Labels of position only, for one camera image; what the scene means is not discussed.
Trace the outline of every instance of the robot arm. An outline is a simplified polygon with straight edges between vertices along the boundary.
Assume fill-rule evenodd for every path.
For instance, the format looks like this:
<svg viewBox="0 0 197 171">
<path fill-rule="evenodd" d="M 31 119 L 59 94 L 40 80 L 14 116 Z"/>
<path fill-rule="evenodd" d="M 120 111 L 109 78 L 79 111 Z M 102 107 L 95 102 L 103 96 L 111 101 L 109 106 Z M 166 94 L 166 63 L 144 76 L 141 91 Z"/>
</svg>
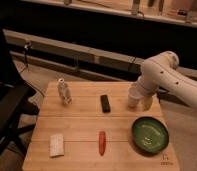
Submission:
<svg viewBox="0 0 197 171">
<path fill-rule="evenodd" d="M 197 109 L 197 81 L 178 73 L 175 70 L 178 64 L 178 56 L 170 51 L 146 59 L 141 65 L 142 75 L 137 84 L 129 89 L 129 106 L 135 107 L 140 99 L 152 96 L 161 86 Z"/>
</svg>

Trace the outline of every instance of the black remote control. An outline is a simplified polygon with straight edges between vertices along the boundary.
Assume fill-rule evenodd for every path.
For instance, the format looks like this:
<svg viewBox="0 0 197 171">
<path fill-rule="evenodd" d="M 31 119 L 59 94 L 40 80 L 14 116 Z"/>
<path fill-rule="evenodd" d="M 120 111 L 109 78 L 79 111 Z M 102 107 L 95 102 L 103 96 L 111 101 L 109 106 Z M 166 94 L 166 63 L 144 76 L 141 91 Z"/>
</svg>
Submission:
<svg viewBox="0 0 197 171">
<path fill-rule="evenodd" d="M 102 111 L 104 113 L 110 112 L 110 104 L 109 104 L 108 96 L 101 95 L 100 100 L 101 100 Z"/>
</svg>

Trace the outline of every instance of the black wall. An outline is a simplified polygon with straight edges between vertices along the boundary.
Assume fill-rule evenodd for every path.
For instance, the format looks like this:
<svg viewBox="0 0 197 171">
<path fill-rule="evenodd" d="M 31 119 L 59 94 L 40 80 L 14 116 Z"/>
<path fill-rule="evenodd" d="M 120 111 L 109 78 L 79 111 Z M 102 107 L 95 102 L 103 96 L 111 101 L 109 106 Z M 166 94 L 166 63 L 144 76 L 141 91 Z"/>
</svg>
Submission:
<svg viewBox="0 0 197 171">
<path fill-rule="evenodd" d="M 171 50 L 197 69 L 197 28 L 18 0 L 0 1 L 4 28 L 148 58 Z"/>
</svg>

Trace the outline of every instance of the black chair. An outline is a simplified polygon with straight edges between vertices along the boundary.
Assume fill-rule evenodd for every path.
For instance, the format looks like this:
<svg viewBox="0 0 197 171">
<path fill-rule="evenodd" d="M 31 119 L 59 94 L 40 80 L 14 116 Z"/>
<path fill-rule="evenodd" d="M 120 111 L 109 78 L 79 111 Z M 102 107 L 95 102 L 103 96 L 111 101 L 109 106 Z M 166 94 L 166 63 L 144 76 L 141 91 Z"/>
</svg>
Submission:
<svg viewBox="0 0 197 171">
<path fill-rule="evenodd" d="M 35 93 L 18 73 L 0 26 L 0 155 L 11 141 L 26 154 L 19 136 L 33 130 L 35 125 L 18 128 L 18 124 L 23 113 L 38 114 L 38 107 L 28 101 Z"/>
</svg>

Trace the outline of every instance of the carrot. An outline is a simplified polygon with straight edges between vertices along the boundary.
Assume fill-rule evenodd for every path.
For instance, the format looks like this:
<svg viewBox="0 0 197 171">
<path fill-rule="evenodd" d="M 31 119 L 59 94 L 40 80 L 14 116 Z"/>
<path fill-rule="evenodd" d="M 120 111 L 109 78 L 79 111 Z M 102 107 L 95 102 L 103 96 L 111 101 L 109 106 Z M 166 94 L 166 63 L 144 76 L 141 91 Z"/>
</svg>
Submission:
<svg viewBox="0 0 197 171">
<path fill-rule="evenodd" d="M 106 148 L 106 134 L 104 131 L 99 132 L 99 154 L 101 156 L 104 155 Z"/>
</svg>

